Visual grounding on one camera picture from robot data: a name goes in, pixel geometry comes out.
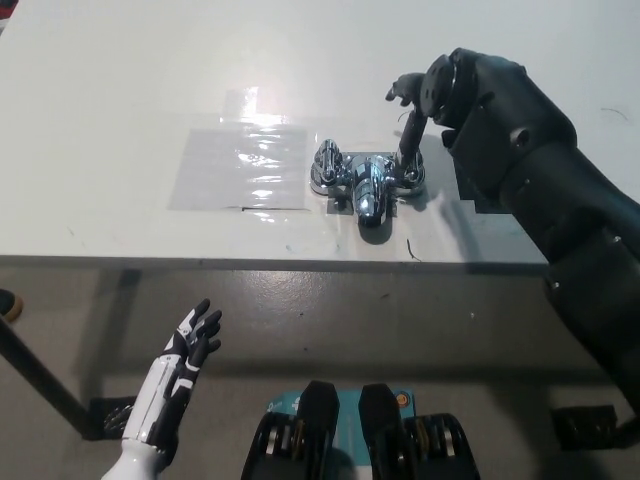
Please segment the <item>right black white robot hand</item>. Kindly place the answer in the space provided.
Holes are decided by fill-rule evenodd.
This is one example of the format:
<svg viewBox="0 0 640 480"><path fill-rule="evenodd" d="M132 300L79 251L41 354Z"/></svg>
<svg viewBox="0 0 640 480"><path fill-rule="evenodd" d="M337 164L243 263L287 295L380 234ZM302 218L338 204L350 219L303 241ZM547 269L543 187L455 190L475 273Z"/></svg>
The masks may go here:
<svg viewBox="0 0 640 480"><path fill-rule="evenodd" d="M408 169L415 159L428 119L420 104L424 77L425 74L419 72L402 74L392 83L385 96L388 102L399 98L401 107L413 106L401 134L396 154L397 163L403 169Z"/></svg>

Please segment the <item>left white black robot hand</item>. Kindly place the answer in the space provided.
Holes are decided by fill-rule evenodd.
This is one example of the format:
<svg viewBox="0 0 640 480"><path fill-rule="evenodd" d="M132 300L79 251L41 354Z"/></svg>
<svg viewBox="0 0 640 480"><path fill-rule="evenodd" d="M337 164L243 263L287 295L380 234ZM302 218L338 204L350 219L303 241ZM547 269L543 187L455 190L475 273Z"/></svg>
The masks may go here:
<svg viewBox="0 0 640 480"><path fill-rule="evenodd" d="M180 322L153 361L136 397L122 438L166 452L175 445L178 429L200 371L218 350L222 312L211 312L204 299Z"/></svg>

